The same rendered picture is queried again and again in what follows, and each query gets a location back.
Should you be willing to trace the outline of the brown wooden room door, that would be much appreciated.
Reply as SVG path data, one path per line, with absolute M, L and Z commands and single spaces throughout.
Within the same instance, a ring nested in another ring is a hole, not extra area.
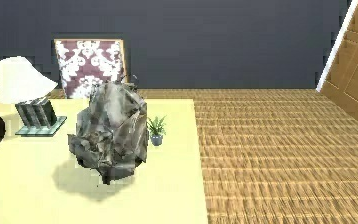
M 358 121 L 358 0 L 352 0 L 316 91 Z

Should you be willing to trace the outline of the pale yellow table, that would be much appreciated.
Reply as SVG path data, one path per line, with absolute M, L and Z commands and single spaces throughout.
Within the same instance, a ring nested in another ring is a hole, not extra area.
M 208 224 L 190 99 L 150 99 L 148 115 L 165 120 L 159 147 L 133 176 L 109 185 L 68 150 L 85 99 L 55 99 L 67 120 L 52 137 L 20 137 L 14 106 L 0 104 L 7 127 L 0 143 L 0 224 Z

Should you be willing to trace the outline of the grey crumpled rock sculpture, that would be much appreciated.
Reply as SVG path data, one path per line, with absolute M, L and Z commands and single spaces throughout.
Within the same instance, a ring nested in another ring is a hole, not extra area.
M 80 166 L 97 170 L 109 184 L 146 161 L 148 137 L 147 103 L 135 85 L 108 81 L 93 86 L 68 145 Z

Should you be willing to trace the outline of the maroon white patterned chair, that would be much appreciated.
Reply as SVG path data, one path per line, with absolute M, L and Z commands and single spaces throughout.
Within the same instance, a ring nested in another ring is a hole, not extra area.
M 128 81 L 123 39 L 59 38 L 53 43 L 68 99 L 89 98 L 93 85 Z

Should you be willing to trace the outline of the white shade table lamp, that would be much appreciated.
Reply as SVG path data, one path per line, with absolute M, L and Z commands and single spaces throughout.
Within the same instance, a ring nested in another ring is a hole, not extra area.
M 24 124 L 16 135 L 52 137 L 64 124 L 67 117 L 57 116 L 47 98 L 56 86 L 25 57 L 0 60 L 0 103 L 13 104 Z

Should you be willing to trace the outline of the small green houseplant grey pot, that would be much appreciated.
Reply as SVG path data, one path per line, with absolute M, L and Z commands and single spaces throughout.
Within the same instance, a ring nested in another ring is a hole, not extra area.
M 163 136 L 166 134 L 164 117 L 156 116 L 154 119 L 147 120 L 147 127 L 150 134 L 151 143 L 154 146 L 160 146 L 163 142 Z

